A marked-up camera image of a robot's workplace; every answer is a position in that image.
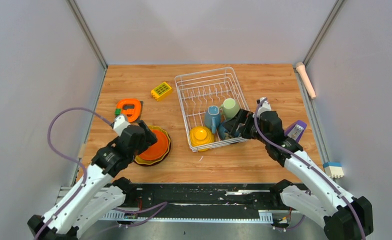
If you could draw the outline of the orange plate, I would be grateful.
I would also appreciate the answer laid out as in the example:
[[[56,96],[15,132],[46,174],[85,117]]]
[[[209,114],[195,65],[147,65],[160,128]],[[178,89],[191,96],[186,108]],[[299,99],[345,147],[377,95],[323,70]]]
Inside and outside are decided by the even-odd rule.
[[[145,161],[154,161],[161,158],[169,147],[169,141],[165,133],[158,129],[153,129],[152,132],[155,134],[157,142],[138,155]]]

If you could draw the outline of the light green mug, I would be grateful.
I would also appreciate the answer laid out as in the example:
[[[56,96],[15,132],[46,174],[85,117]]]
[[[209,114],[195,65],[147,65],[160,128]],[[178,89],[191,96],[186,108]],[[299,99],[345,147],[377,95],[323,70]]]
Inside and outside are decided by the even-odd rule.
[[[234,118],[241,109],[239,103],[233,98],[226,98],[219,108],[222,110],[225,120]]]

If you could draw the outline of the yellow dotted plate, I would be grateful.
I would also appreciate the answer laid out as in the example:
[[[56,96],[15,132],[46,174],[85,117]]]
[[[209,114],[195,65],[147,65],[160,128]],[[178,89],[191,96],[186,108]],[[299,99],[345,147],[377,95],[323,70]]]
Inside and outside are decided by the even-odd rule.
[[[159,164],[160,162],[162,162],[163,160],[165,160],[167,158],[167,156],[169,155],[171,148],[172,148],[172,140],[166,130],[164,130],[163,128],[156,126],[156,125],[149,125],[149,128],[151,129],[151,131],[156,129],[156,130],[160,130],[163,133],[165,133],[165,135],[167,136],[167,139],[168,139],[169,146],[168,146],[166,153],[164,153],[162,157],[160,157],[156,160],[153,160],[153,161],[143,160],[139,157],[139,155],[137,155],[134,159],[134,162],[137,165],[143,166],[143,167],[151,167],[151,166]]]

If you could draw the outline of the blue dotted mug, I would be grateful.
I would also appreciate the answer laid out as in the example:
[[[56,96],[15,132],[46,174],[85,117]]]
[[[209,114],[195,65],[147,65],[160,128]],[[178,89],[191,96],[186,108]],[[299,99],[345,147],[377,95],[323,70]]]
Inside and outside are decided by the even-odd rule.
[[[210,131],[213,134],[216,134],[220,123],[221,123],[220,108],[216,105],[209,106],[205,111],[204,126],[210,129]]]

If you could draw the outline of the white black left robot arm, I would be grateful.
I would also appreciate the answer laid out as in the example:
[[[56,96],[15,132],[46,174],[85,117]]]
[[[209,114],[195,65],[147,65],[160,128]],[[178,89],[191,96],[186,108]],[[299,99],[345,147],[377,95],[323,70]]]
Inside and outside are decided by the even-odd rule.
[[[28,220],[36,240],[77,240],[113,208],[136,203],[136,186],[125,177],[114,178],[154,145],[157,137],[144,121],[130,124],[123,115],[114,120],[112,128],[118,136],[96,152],[86,174],[52,209]]]

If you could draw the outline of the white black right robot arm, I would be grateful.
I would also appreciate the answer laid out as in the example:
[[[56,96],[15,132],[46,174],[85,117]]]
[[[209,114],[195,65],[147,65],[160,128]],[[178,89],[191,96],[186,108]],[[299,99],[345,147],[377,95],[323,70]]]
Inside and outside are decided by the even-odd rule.
[[[297,176],[312,192],[304,193],[284,179],[272,187],[270,204],[298,210],[317,223],[329,240],[364,240],[374,231],[373,207],[364,196],[355,197],[334,182],[285,134],[276,111],[253,113],[244,109],[223,123],[234,137],[262,142],[271,159]]]

